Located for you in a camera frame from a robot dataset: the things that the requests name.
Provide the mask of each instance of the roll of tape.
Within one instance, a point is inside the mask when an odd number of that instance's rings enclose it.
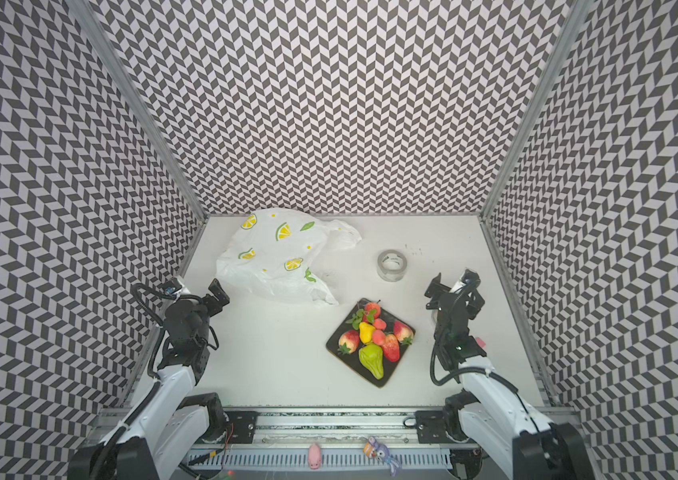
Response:
[[[408,260],[397,250],[384,250],[376,261],[376,272],[382,280],[397,282],[406,274]]]

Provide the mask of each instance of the black square plate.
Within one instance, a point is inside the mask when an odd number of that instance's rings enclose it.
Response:
[[[344,362],[345,365],[347,365],[349,368],[352,370],[356,371],[358,375],[362,376],[364,379],[368,380],[371,382],[373,385],[382,388],[386,383],[387,380],[390,379],[392,376],[392,373],[395,371],[397,368],[397,364],[402,361],[402,356],[406,353],[406,350],[410,347],[410,345],[403,345],[400,344],[400,358],[398,359],[397,362],[391,362],[390,360],[387,360],[386,358],[382,359],[382,367],[384,369],[384,376],[380,379],[377,380],[373,374],[363,366],[362,363],[360,363],[360,357],[358,357],[357,353],[360,351],[361,348],[363,348],[363,343],[361,342],[360,345],[358,345],[357,350],[352,352],[349,355],[341,355],[339,354],[339,338],[344,334],[344,332],[348,330],[352,330],[352,325],[349,323],[346,323],[349,319],[355,316],[355,312],[358,310],[362,310],[365,308],[366,303],[370,302],[367,298],[361,298],[360,300],[357,301],[355,306],[353,307],[352,311],[347,314],[346,317],[344,317],[344,320],[341,321],[341,324],[339,325],[339,328],[336,329],[334,334],[331,336],[331,338],[328,339],[328,342],[326,342],[326,348],[328,349],[329,352],[333,353],[334,356]],[[387,327],[384,329],[384,333],[393,333],[392,328],[394,328],[395,325],[395,320],[400,320],[393,314],[391,314],[384,306],[382,306],[382,313],[379,315],[379,317],[384,320],[387,324]],[[413,329],[413,327],[408,323],[408,322],[403,322],[406,325],[408,325],[408,328],[411,329],[413,332],[413,339],[414,341],[416,340],[416,331]]]

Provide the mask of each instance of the pink object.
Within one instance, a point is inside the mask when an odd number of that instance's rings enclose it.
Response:
[[[383,345],[384,332],[382,332],[381,330],[374,330],[373,333],[371,333],[371,340],[377,345]]]
[[[323,454],[320,452],[320,446],[313,443],[310,447],[310,452],[306,454],[306,462],[310,464],[310,468],[317,470],[323,463]]]

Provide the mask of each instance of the purple bunny toy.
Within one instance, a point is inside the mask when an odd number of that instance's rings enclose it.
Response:
[[[393,477],[400,470],[400,462],[390,454],[390,449],[383,443],[378,442],[374,437],[368,437],[368,443],[363,447],[363,453],[368,458],[378,458],[385,465],[390,466],[390,475]]]

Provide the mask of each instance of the geometric wallpaper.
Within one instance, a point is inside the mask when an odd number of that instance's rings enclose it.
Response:
[[[64,478],[197,225],[65,6],[0,0],[0,478]]]
[[[477,212],[571,0],[92,0],[212,214]]]
[[[610,478],[678,478],[678,0],[596,1],[491,218]]]

